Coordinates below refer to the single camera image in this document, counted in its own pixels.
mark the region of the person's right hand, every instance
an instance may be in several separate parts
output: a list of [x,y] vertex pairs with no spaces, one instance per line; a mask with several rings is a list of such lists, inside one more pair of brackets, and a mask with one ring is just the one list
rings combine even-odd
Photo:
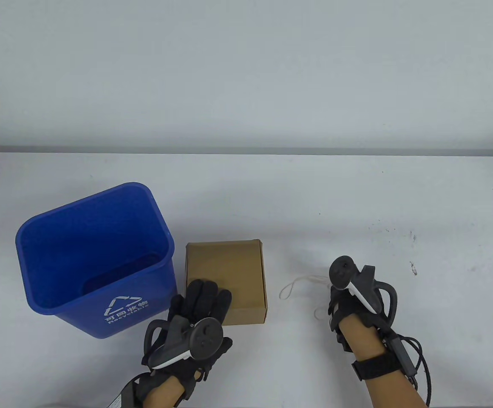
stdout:
[[[378,289],[375,290],[377,297],[383,303],[383,298]],[[331,316],[330,329],[332,332],[337,334],[337,342],[343,345],[343,349],[348,352],[352,352],[349,344],[347,343],[343,333],[339,328],[339,323],[341,320],[350,315],[361,315],[363,313],[370,313],[366,307],[359,301],[359,299],[350,294],[350,292],[345,289],[340,291],[333,286],[330,289],[330,303],[328,306],[328,314]],[[381,318],[387,320],[388,317],[383,311],[380,313]]]

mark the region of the bin rim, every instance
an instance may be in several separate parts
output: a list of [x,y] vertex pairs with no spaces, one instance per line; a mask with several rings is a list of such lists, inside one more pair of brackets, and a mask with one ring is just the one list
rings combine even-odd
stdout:
[[162,213],[157,206],[156,199],[154,198],[152,192],[150,191],[150,189],[146,185],[144,185],[142,183],[138,183],[138,182],[128,182],[128,183],[123,183],[123,184],[111,187],[109,189],[103,190],[102,192],[91,194],[87,197],[81,198],[80,200],[76,200],[76,201],[70,202],[68,204],[56,207],[52,210],[42,212],[41,214],[34,215],[33,217],[31,217],[27,221],[25,221],[16,233],[15,243],[16,243],[16,249],[17,249],[17,253],[18,253],[18,260],[19,260],[19,264],[20,264],[20,272],[21,272],[22,280],[23,280],[23,288],[25,290],[25,297],[27,299],[27,304],[29,305],[29,307],[31,307],[31,309],[33,311],[39,313],[40,315],[59,315],[60,313],[68,311],[69,309],[74,307],[77,303],[80,303],[86,299],[89,300],[91,298],[94,298],[99,293],[101,293],[101,291],[103,291],[103,290],[107,290],[108,288],[118,286],[118,284],[120,284],[121,282],[123,282],[124,280],[127,280],[128,278],[130,278],[132,276],[132,275],[125,276],[124,278],[119,279],[116,282],[105,285],[102,288],[96,289],[95,291],[87,293],[85,295],[82,295],[81,297],[77,297],[76,299],[73,299],[69,302],[66,302],[63,305],[59,305],[56,307],[42,307],[42,306],[39,306],[35,302],[35,299],[33,297],[33,292],[31,291],[31,283],[29,282],[29,277],[27,276],[27,270],[26,270],[25,257],[23,254],[23,248],[21,247],[21,242],[20,242],[22,233],[25,230],[25,228],[27,226],[29,226],[31,223],[33,223],[34,221],[37,221],[39,218],[42,218],[43,216],[48,216],[49,214],[52,214],[55,212],[62,211],[68,207],[77,206],[77,205],[81,204],[82,202],[90,200],[94,196],[104,196],[105,194],[108,194],[114,190],[121,189],[124,187],[137,187],[137,188],[141,188],[144,190],[144,192],[146,193],[146,195],[150,201],[150,204],[153,206],[153,209],[154,209],[154,212],[156,214],[158,221],[161,223],[161,226],[163,227],[163,232],[165,233],[165,237],[167,238],[167,243],[169,245],[169,249],[167,249],[167,253],[161,259],[161,261],[159,261],[158,263],[153,264],[151,266],[147,266],[146,268],[135,272],[134,275],[139,276],[139,274],[146,273],[146,271],[148,269],[154,269],[154,268],[157,268],[159,266],[163,266],[163,265],[165,265],[171,261],[171,259],[173,258],[173,254],[175,253],[175,241],[173,241],[173,237],[171,237],[171,233],[169,232],[169,228],[167,227],[167,224],[165,223],[165,220],[163,219]]

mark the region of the forearm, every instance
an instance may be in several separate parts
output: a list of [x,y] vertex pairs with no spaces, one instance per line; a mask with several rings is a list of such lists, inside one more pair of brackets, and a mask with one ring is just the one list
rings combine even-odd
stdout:
[[143,408],[172,408],[184,394],[184,387],[177,377],[169,377],[158,388],[154,388],[143,402]]
[[[377,357],[386,348],[375,328],[367,328],[357,315],[344,318],[339,328],[358,361]],[[365,381],[374,408],[425,408],[426,404],[401,371]]]

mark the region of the recycling symbol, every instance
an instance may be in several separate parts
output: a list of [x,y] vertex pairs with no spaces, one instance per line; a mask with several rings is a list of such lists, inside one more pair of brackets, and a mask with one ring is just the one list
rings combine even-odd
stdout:
[[[123,307],[120,307],[119,309],[116,309],[116,310],[112,310],[112,308],[114,307],[114,304],[116,303],[116,301],[118,299],[122,299],[122,300],[132,300],[131,303],[128,303],[127,305],[123,306]],[[114,313],[117,313],[119,311],[121,311],[124,307],[130,307],[131,305],[134,305],[135,303],[137,303],[138,301],[140,301],[141,297],[136,297],[136,296],[117,296],[115,297],[113,300],[110,301],[109,303],[109,307],[107,307],[107,310],[105,310],[105,314],[103,314],[104,316],[108,316],[108,315],[113,315]]]

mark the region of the black glove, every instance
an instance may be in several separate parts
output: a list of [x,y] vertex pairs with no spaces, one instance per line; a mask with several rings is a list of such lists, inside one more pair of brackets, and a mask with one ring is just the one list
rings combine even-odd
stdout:
[[[175,315],[180,315],[195,324],[206,317],[213,317],[222,323],[231,305],[231,292],[223,289],[218,293],[218,285],[210,280],[194,280],[186,289],[186,297],[176,295],[171,299],[169,315],[167,320],[171,321]],[[167,338],[167,330],[161,330],[157,340],[143,357],[142,364],[147,365],[149,356],[162,346]],[[225,337],[220,348],[206,360],[194,360],[191,357],[186,360],[177,361],[167,367],[154,370],[151,373],[142,374],[136,386],[136,397],[144,401],[148,393],[164,383],[170,376],[175,376],[186,389],[186,392],[178,400],[175,406],[182,400],[187,400],[196,382],[205,381],[214,363],[223,355],[233,342],[231,338]],[[196,372],[201,376],[195,380]]]
[[357,297],[350,294],[350,292],[345,289],[340,291],[333,286],[330,289],[330,305],[328,307],[328,314],[331,316],[330,329],[332,332],[337,334],[337,342],[343,345],[343,350],[352,352],[347,340],[345,339],[343,333],[339,329],[339,323],[341,320],[349,315],[358,315],[367,327],[370,327],[374,323],[374,319],[380,317],[382,321],[388,322],[388,317],[384,313],[384,303],[383,298],[379,289],[375,289],[375,293],[379,298],[381,304],[383,305],[382,312],[379,315],[369,312],[366,307],[358,300]]

